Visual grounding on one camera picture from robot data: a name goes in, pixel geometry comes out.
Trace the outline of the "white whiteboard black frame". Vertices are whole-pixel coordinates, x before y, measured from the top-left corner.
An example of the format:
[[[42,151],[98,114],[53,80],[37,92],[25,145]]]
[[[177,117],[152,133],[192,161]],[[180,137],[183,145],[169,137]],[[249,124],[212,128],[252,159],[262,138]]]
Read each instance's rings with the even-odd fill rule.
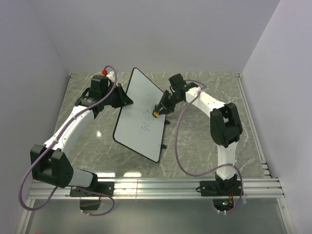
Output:
[[[166,116],[154,117],[153,109],[162,98],[163,91],[138,68],[133,68],[126,95],[133,104],[120,109],[113,140],[157,163]]]

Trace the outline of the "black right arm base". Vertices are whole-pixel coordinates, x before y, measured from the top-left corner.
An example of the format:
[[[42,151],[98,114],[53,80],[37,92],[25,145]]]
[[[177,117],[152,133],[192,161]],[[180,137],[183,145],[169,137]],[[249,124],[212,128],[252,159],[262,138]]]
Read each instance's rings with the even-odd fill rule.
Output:
[[[242,199],[244,192],[241,181],[235,175],[231,179],[222,180],[216,178],[214,181],[200,181],[196,192],[202,197],[214,197],[213,206],[218,212],[228,213],[235,205],[234,197]]]

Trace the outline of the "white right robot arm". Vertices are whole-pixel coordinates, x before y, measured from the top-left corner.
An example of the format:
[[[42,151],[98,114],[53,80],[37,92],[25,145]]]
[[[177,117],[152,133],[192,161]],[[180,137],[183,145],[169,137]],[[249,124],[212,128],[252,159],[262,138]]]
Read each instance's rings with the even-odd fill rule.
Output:
[[[175,126],[175,140],[178,139],[183,115],[191,105],[209,117],[210,135],[217,145],[218,166],[199,173],[198,176],[214,172],[217,180],[216,191],[221,195],[226,195],[232,190],[231,182],[242,178],[235,165],[236,148],[243,132],[237,106],[232,102],[224,103],[217,100],[204,91],[206,85],[195,80],[185,80],[181,74],[170,77],[169,83],[170,89],[164,92],[159,104],[155,106],[153,116],[171,114],[178,103],[182,101],[187,103]]]

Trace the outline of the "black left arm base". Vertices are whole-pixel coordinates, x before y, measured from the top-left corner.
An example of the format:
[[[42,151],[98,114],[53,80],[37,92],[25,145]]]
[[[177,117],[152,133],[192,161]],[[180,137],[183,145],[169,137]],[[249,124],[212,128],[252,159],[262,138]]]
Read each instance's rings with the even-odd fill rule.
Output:
[[[79,198],[79,207],[82,213],[89,216],[101,216],[111,212],[115,206],[114,189],[114,182],[96,182],[88,188],[72,187],[69,196]],[[106,211],[100,211],[105,199],[108,199],[111,207]]]

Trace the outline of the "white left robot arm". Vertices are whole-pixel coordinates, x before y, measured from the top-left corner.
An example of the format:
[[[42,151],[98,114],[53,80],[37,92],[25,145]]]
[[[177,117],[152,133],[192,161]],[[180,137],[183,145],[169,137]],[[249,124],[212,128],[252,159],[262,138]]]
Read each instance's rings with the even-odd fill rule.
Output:
[[[59,188],[79,186],[87,196],[98,192],[97,176],[74,169],[68,155],[75,142],[104,110],[105,106],[121,108],[133,104],[114,72],[103,71],[91,79],[91,85],[76,100],[67,120],[43,145],[34,145],[30,152],[32,177]]]

